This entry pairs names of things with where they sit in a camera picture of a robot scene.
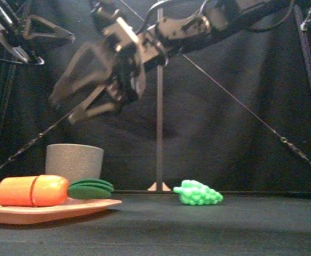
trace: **black backdrop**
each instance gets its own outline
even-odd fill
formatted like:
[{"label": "black backdrop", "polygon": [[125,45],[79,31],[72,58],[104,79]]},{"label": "black backdrop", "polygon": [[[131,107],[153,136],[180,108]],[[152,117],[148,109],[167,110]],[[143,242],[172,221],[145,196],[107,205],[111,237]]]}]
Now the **black backdrop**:
[{"label": "black backdrop", "polygon": [[[156,1],[124,2],[144,17]],[[197,8],[199,1],[193,2],[183,2],[164,15],[187,16]],[[120,1],[116,4],[136,29],[139,18]],[[54,110],[48,97],[75,51],[85,41],[100,38],[88,1],[33,1],[32,13],[72,31],[76,41],[42,52],[42,67],[0,65],[0,164],[75,105],[68,102]],[[258,25],[272,24],[280,16],[264,18]],[[163,97],[157,97],[152,70],[141,100],[125,106],[117,116],[100,116],[75,126],[63,122],[0,171],[0,180],[41,174],[46,145],[79,143],[104,149],[101,178],[116,189],[147,189],[160,169],[168,186],[196,179],[221,191],[311,191],[311,166],[187,60],[311,159],[311,93],[296,28],[291,16],[268,33],[240,32],[201,51],[172,58],[163,70]],[[161,101],[159,138],[156,108]]]}]

